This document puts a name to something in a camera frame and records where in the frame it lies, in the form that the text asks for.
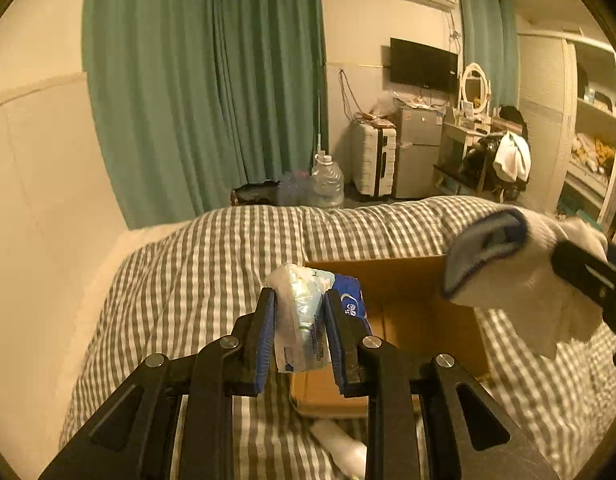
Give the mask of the white dressing table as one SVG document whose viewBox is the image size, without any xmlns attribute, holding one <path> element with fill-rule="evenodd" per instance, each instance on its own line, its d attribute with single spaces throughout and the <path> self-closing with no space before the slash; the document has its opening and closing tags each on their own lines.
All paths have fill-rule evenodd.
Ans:
<svg viewBox="0 0 616 480">
<path fill-rule="evenodd" d="M 445 195 L 471 195 L 486 198 L 492 185 L 487 180 L 494 174 L 494 152 L 485 144 L 485 133 L 444 122 L 441 127 L 439 153 L 433 166 L 436 190 Z"/>
</svg>

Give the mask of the small green curtain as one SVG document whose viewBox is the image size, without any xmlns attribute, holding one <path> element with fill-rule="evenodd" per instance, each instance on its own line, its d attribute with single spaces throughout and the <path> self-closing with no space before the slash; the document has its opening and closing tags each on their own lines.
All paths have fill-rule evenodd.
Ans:
<svg viewBox="0 0 616 480">
<path fill-rule="evenodd" d="M 491 106 L 516 106 L 520 55 L 513 0 L 460 0 L 465 65 L 477 63 L 491 84 Z"/>
</svg>

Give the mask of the brown cardboard box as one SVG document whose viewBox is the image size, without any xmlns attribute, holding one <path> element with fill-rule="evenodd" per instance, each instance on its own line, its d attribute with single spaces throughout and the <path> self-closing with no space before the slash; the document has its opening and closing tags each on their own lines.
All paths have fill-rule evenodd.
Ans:
<svg viewBox="0 0 616 480">
<path fill-rule="evenodd" d="M 372 333 L 409 356 L 429 360 L 454 356 L 479 380 L 490 376 L 482 329 L 475 310 L 441 296 L 444 256 L 309 261 L 307 266 L 356 278 Z M 346 399 L 332 367 L 291 378 L 289 396 L 298 414 L 311 418 L 363 418 L 364 398 Z"/>
</svg>

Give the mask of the black bin by curtain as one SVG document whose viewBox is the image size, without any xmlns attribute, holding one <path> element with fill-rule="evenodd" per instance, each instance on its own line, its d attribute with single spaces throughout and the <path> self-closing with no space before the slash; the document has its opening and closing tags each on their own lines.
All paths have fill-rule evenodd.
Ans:
<svg viewBox="0 0 616 480">
<path fill-rule="evenodd" d="M 268 180 L 262 183 L 247 183 L 231 191 L 232 206 L 277 205 L 279 181 Z"/>
</svg>

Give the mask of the white spray bottle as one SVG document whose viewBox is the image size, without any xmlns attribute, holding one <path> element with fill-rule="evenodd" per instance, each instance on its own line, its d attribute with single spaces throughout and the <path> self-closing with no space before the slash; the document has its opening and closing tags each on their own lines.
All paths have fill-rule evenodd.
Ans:
<svg viewBox="0 0 616 480">
<path fill-rule="evenodd" d="M 367 454 L 365 444 L 352 439 L 329 419 L 317 419 L 310 427 L 310 431 L 346 477 L 365 478 Z"/>
</svg>

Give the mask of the silver mini fridge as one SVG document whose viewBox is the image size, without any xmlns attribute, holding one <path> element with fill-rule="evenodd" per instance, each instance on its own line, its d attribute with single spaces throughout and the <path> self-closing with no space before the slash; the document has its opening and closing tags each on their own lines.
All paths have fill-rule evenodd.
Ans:
<svg viewBox="0 0 616 480">
<path fill-rule="evenodd" d="M 397 162 L 393 195 L 401 200 L 433 193 L 442 118 L 436 110 L 400 107 L 396 111 Z"/>
</svg>

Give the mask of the tissue pack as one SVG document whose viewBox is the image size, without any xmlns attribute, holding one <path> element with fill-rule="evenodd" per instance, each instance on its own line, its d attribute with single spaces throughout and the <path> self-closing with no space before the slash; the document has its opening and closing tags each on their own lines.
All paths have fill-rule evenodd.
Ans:
<svg viewBox="0 0 616 480">
<path fill-rule="evenodd" d="M 338 292 L 347 315 L 367 319 L 360 282 L 352 276 L 285 263 L 265 286 L 275 291 L 274 352 L 281 373 L 321 370 L 331 362 L 323 313 L 330 290 Z"/>
</svg>

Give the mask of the white suitcase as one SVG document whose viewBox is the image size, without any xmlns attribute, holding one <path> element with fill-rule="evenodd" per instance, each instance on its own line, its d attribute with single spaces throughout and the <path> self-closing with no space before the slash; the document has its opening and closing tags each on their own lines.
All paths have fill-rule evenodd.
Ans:
<svg viewBox="0 0 616 480">
<path fill-rule="evenodd" d="M 356 122 L 351 130 L 351 174 L 364 196 L 391 194 L 396 164 L 397 131 L 392 122 Z"/>
</svg>

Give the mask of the white round vanity mirror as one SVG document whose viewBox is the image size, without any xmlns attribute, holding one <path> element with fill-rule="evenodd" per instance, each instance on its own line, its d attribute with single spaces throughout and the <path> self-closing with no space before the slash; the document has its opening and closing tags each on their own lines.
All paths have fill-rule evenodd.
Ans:
<svg viewBox="0 0 616 480">
<path fill-rule="evenodd" d="M 460 109 L 468 115 L 483 114 L 491 100 L 491 84 L 483 67 L 470 63 L 460 80 Z"/>
</svg>

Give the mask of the clear water jug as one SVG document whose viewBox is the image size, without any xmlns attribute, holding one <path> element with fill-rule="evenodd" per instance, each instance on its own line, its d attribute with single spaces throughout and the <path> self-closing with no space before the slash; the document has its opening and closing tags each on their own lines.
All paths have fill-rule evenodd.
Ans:
<svg viewBox="0 0 616 480">
<path fill-rule="evenodd" d="M 322 209 L 340 208 L 344 205 L 344 185 L 344 175 L 337 162 L 331 155 L 317 152 L 310 178 L 310 204 Z"/>
</svg>

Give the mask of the white wardrobe shelves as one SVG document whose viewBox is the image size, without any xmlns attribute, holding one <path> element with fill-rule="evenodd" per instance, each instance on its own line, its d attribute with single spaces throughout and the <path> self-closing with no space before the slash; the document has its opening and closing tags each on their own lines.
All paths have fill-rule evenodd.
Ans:
<svg viewBox="0 0 616 480">
<path fill-rule="evenodd" d="M 532 173 L 522 203 L 581 214 L 605 232 L 616 217 L 616 53 L 568 32 L 518 35 L 518 109 Z"/>
</svg>

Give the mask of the large green curtain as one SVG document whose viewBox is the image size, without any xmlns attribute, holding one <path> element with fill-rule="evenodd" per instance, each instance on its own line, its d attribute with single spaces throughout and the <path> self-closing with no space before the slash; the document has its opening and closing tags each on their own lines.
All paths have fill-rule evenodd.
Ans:
<svg viewBox="0 0 616 480">
<path fill-rule="evenodd" d="M 84 0 L 82 58 L 132 229 L 308 170 L 327 137 L 321 0 Z"/>
</svg>

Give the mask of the black wall television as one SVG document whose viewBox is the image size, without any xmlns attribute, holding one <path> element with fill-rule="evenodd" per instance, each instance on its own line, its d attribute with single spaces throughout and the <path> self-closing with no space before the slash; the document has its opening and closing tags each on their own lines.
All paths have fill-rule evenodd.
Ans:
<svg viewBox="0 0 616 480">
<path fill-rule="evenodd" d="M 389 79 L 395 84 L 453 93 L 457 90 L 457 55 L 450 51 L 391 38 Z"/>
</svg>

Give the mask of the white and blue sock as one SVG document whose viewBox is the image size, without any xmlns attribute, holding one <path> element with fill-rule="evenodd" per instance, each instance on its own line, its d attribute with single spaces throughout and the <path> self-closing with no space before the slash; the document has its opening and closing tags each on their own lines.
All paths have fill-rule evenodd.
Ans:
<svg viewBox="0 0 616 480">
<path fill-rule="evenodd" d="M 608 261 L 608 240 L 578 218 L 500 209 L 453 240 L 442 295 L 460 306 L 503 311 L 532 352 L 553 359 L 560 342 L 587 342 L 602 323 L 601 308 L 553 271 L 559 242 Z"/>
</svg>

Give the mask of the white garment on chair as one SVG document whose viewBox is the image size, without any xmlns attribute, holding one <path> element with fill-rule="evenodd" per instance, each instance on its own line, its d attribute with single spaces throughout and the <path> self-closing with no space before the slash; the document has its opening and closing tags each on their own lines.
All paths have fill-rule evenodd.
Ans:
<svg viewBox="0 0 616 480">
<path fill-rule="evenodd" d="M 527 182 L 532 169 L 532 155 L 524 138 L 513 132 L 503 134 L 492 167 L 503 181 Z"/>
</svg>

